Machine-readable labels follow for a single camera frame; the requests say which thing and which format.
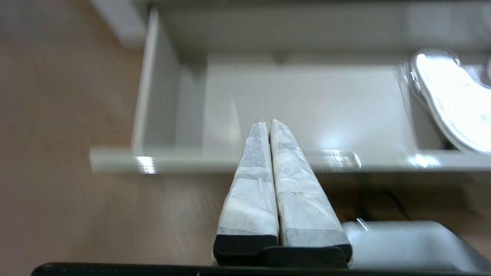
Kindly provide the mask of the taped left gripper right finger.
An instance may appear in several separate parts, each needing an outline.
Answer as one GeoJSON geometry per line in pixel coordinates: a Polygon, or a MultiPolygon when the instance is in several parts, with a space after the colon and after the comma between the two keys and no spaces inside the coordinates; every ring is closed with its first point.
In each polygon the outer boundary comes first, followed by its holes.
{"type": "Polygon", "coordinates": [[[353,248],[329,199],[292,131],[279,120],[270,125],[272,171],[280,244],[295,248],[337,247],[347,261],[353,248]]]}

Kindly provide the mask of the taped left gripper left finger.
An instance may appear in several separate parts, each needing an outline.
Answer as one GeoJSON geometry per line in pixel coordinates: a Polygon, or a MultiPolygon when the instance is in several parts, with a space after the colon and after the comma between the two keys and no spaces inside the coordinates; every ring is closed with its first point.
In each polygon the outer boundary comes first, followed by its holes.
{"type": "Polygon", "coordinates": [[[265,121],[249,131],[223,203],[213,243],[215,266],[255,266],[258,255],[277,247],[279,221],[265,121]]]}

